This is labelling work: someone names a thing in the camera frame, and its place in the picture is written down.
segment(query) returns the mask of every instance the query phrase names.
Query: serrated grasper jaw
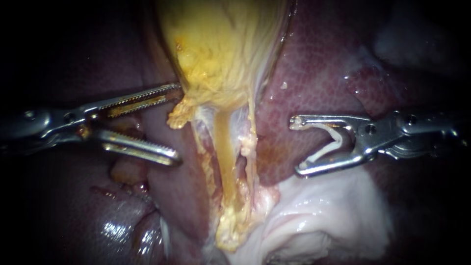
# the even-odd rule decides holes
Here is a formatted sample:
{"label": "serrated grasper jaw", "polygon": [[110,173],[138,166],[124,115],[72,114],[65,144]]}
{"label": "serrated grasper jaw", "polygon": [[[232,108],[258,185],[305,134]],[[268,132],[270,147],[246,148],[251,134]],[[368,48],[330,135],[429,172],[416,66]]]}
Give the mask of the serrated grasper jaw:
{"label": "serrated grasper jaw", "polygon": [[162,165],[181,163],[181,158],[177,151],[162,145],[108,130],[96,130],[92,133],[91,137],[102,142],[102,147],[106,151],[145,159]]}
{"label": "serrated grasper jaw", "polygon": [[87,104],[83,108],[93,109],[91,111],[92,119],[117,118],[150,107],[176,102],[182,97],[181,86],[178,83],[172,83],[122,97]]}

